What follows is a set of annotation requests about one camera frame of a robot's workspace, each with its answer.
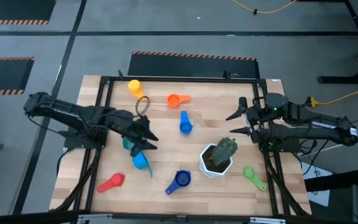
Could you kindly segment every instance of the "succulent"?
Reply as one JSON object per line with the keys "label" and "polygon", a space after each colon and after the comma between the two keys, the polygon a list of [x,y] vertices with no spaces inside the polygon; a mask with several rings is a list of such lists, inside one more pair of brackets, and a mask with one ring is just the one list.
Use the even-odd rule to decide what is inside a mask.
{"label": "succulent", "polygon": [[229,158],[236,152],[237,148],[236,139],[230,139],[228,137],[222,138],[218,145],[212,150],[209,160],[211,160],[217,167],[229,160]]}

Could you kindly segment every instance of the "orange striped tape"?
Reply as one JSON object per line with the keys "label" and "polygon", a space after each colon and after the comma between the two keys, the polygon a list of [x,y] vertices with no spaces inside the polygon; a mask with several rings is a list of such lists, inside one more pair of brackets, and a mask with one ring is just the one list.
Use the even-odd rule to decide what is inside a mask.
{"label": "orange striped tape", "polygon": [[34,57],[3,57],[0,60],[34,60]]}
{"label": "orange striped tape", "polygon": [[164,53],[164,52],[147,52],[147,51],[134,51],[132,52],[132,54],[257,61],[256,58],[250,58],[250,57],[230,57],[230,56],[218,56],[218,55],[181,54],[181,53]]}
{"label": "orange striped tape", "polygon": [[47,25],[44,20],[0,20],[0,25]]}
{"label": "orange striped tape", "polygon": [[0,90],[0,95],[21,95],[24,90]]}

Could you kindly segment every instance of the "potted plant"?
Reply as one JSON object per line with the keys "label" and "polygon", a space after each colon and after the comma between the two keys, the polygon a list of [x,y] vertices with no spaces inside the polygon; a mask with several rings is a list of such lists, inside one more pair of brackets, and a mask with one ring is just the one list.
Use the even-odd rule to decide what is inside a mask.
{"label": "potted plant", "polygon": [[209,144],[200,154],[200,170],[209,178],[223,176],[233,163],[231,156],[238,146],[236,139],[222,138],[218,145]]}

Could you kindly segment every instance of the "white cable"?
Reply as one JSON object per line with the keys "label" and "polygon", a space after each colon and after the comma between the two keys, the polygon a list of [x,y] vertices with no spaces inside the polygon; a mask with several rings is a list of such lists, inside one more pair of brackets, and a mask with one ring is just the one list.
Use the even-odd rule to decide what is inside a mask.
{"label": "white cable", "polygon": [[[342,144],[338,144],[338,145],[335,145],[335,146],[331,146],[331,147],[328,147],[326,149],[322,149],[320,152],[324,152],[324,151],[327,151],[327,150],[330,150],[330,149],[335,149],[336,147],[339,147],[339,146],[343,146]],[[302,156],[298,156],[299,158],[303,158],[303,157],[306,157],[306,156],[311,156],[311,155],[314,155],[316,154],[318,151],[316,152],[312,152],[310,154],[305,154],[305,155],[302,155]]]}

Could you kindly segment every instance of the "white hexagonal pot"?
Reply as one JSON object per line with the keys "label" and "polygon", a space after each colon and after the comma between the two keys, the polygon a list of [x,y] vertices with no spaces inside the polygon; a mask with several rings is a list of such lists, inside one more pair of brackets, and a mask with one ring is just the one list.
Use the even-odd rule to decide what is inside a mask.
{"label": "white hexagonal pot", "polygon": [[203,160],[203,154],[206,152],[206,150],[210,147],[210,146],[216,146],[216,144],[209,144],[204,150],[203,152],[200,154],[200,170],[207,175],[209,178],[214,178],[214,177],[221,177],[223,176],[230,168],[230,166],[233,165],[233,160],[230,157],[230,164],[226,167],[226,169],[223,172],[213,172],[208,170],[208,168],[206,167],[204,160]]}

